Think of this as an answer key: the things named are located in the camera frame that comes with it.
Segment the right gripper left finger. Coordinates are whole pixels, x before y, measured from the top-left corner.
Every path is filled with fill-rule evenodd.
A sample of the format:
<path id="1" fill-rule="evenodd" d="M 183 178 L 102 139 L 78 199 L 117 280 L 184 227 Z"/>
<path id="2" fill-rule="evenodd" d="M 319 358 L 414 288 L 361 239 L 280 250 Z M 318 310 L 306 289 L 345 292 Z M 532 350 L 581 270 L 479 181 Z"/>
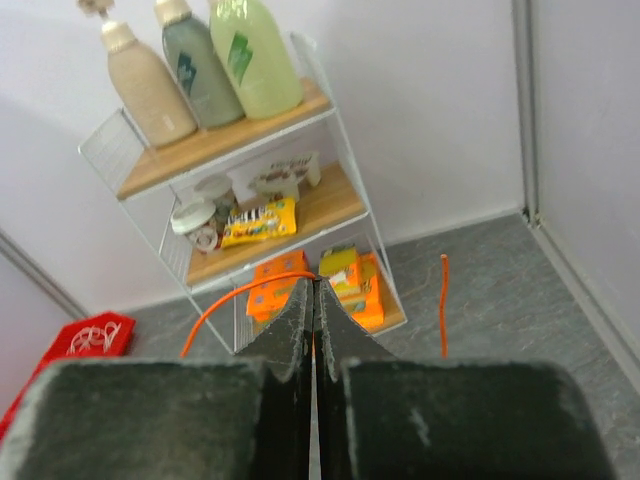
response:
<path id="1" fill-rule="evenodd" d="M 234 357 L 59 361 L 1 446 L 5 479 L 304 479 L 313 284 Z"/>

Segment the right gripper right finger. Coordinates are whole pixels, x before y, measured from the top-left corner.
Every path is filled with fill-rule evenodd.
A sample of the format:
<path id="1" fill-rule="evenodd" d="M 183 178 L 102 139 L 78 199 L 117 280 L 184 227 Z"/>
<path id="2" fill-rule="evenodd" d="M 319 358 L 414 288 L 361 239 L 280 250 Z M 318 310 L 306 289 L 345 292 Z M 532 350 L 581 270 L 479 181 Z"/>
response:
<path id="1" fill-rule="evenodd" d="M 548 362 L 404 360 L 315 284 L 325 479 L 611 479 L 576 381 Z"/>

